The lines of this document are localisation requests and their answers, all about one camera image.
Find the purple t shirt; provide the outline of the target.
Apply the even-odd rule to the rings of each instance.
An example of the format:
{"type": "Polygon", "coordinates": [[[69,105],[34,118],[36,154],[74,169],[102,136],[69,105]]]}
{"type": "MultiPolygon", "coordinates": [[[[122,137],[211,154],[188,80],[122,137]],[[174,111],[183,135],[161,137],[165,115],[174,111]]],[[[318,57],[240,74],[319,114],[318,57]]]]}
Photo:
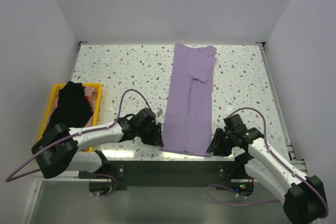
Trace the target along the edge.
{"type": "Polygon", "coordinates": [[[162,150],[208,157],[216,48],[175,44],[162,150]]]}

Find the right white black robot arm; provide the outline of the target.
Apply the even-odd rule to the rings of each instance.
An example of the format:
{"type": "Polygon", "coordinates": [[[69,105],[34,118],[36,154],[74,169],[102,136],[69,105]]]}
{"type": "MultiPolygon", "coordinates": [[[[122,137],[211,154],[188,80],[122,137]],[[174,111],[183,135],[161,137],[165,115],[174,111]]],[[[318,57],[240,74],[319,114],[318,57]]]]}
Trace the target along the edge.
{"type": "Polygon", "coordinates": [[[207,152],[228,156],[234,147],[243,149],[226,171],[231,179],[249,177],[260,182],[282,204],[291,223],[311,223],[329,214],[324,185],[317,176],[308,176],[280,156],[266,133],[248,128],[240,115],[231,115],[224,123],[223,129],[216,129],[207,152]]]}

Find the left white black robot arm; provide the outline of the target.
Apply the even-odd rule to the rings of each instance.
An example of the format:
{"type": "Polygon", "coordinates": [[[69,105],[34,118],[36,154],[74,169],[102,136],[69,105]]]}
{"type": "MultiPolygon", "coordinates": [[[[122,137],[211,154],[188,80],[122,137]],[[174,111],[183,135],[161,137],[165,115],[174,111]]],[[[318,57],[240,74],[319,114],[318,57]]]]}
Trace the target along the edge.
{"type": "Polygon", "coordinates": [[[112,175],[112,164],[102,151],[87,152],[90,147],[130,141],[138,137],[143,144],[163,146],[162,124],[157,118],[162,109],[144,108],[107,124],[67,128],[60,123],[52,127],[32,147],[31,152],[45,179],[65,171],[91,173],[97,178],[112,175]]]}

